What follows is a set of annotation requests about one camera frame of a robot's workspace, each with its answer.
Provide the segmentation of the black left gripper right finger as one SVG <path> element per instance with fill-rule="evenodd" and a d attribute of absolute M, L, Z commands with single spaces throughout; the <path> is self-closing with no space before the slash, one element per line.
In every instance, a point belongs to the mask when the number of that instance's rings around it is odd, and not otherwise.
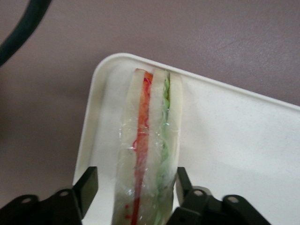
<path fill-rule="evenodd" d="M 205 187 L 193 186 L 186 169 L 177 168 L 176 192 L 179 201 L 168 225 L 269 225 L 244 197 L 226 195 L 216 199 Z"/>

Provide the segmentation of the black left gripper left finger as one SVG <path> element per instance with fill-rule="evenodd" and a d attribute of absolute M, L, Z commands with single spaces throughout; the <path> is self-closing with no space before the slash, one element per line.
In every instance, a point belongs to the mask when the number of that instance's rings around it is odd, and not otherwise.
<path fill-rule="evenodd" d="M 21 195 L 0 209 L 2 225 L 81 225 L 98 191 L 98 170 L 86 169 L 71 187 L 39 200 Z"/>

